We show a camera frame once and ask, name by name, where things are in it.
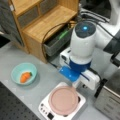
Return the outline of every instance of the pink dish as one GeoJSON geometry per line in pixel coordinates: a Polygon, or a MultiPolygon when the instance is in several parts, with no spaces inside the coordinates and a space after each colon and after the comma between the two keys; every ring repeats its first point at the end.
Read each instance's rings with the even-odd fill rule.
{"type": "Polygon", "coordinates": [[[71,114],[78,105],[76,90],[69,86],[56,88],[49,97],[49,105],[58,115],[71,114]]]}

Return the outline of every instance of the drawer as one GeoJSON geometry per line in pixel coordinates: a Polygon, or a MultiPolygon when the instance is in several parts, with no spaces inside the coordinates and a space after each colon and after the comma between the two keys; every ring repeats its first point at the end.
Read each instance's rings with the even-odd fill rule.
{"type": "Polygon", "coordinates": [[[57,0],[43,0],[40,3],[40,11],[42,14],[47,13],[49,10],[57,5],[57,0]]]}
{"type": "Polygon", "coordinates": [[[37,6],[18,17],[20,27],[23,28],[39,16],[37,6]]]}
{"type": "Polygon", "coordinates": [[[72,30],[64,29],[59,31],[54,36],[52,36],[47,42],[45,42],[44,47],[48,56],[53,56],[56,54],[67,42],[71,39],[72,30]]]}

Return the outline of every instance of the black cable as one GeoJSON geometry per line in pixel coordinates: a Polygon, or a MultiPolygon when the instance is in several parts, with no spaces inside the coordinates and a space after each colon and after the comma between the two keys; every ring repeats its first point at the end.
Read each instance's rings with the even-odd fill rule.
{"type": "Polygon", "coordinates": [[[101,17],[100,15],[97,15],[97,14],[95,14],[95,13],[91,13],[91,12],[89,12],[89,11],[82,11],[81,13],[89,13],[89,14],[92,14],[92,15],[94,15],[94,16],[96,16],[96,17],[99,17],[99,18],[101,18],[101,19],[103,19],[105,22],[107,22],[107,23],[109,23],[105,18],[103,18],[103,17],[101,17]]]}
{"type": "MultiPolygon", "coordinates": [[[[108,30],[106,30],[102,25],[100,25],[98,21],[95,21],[95,20],[92,20],[92,19],[85,19],[85,20],[81,20],[80,22],[84,22],[84,21],[86,21],[86,22],[87,22],[87,21],[94,22],[95,24],[99,25],[105,32],[107,32],[112,38],[116,39],[117,41],[119,40],[119,39],[116,38],[114,35],[112,35],[108,30]]],[[[69,24],[76,24],[76,23],[60,23],[60,24],[52,27],[51,29],[49,29],[48,32],[44,35],[43,40],[42,40],[42,52],[43,52],[44,57],[46,57],[46,55],[44,54],[44,45],[43,45],[43,44],[44,44],[44,41],[45,41],[46,36],[47,36],[48,33],[49,33],[51,30],[53,30],[54,28],[56,28],[56,27],[58,27],[58,26],[60,26],[60,25],[66,25],[66,24],[69,25],[69,24]]]]}
{"type": "Polygon", "coordinates": [[[58,26],[60,26],[60,25],[66,25],[66,24],[69,25],[69,24],[76,24],[76,23],[60,23],[60,24],[52,27],[51,29],[49,29],[49,30],[47,31],[47,33],[44,35],[43,40],[42,40],[42,53],[43,53],[43,56],[44,56],[44,57],[46,57],[46,56],[45,56],[45,54],[44,54],[44,45],[43,45],[43,44],[44,44],[44,41],[45,41],[46,36],[47,36],[48,33],[49,33],[51,30],[53,30],[54,28],[56,28],[56,27],[58,27],[58,26]]]}

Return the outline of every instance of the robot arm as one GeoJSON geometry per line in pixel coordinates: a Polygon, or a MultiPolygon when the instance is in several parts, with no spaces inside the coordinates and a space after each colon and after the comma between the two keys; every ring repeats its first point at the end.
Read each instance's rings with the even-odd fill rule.
{"type": "Polygon", "coordinates": [[[99,22],[97,25],[91,21],[78,23],[72,32],[70,48],[60,54],[61,65],[80,74],[73,82],[74,87],[82,82],[93,90],[99,83],[100,77],[89,70],[95,47],[111,54],[120,52],[120,0],[110,0],[110,3],[112,8],[110,23],[99,22]]]}

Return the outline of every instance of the table surface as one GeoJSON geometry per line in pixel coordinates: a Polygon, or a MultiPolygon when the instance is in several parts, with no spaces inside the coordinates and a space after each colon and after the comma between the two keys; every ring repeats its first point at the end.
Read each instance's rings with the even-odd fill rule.
{"type": "MultiPolygon", "coordinates": [[[[16,48],[11,42],[0,49],[0,76],[0,81],[41,120],[45,120],[45,118],[39,113],[38,106],[43,98],[60,82],[71,85],[52,65],[42,63],[34,56],[16,48]],[[11,80],[13,68],[24,62],[34,64],[38,70],[35,81],[28,86],[17,85],[11,80]]],[[[94,106],[95,91],[79,87],[78,92],[81,92],[87,99],[87,107],[82,114],[77,115],[78,120],[109,120],[94,106]]]]}

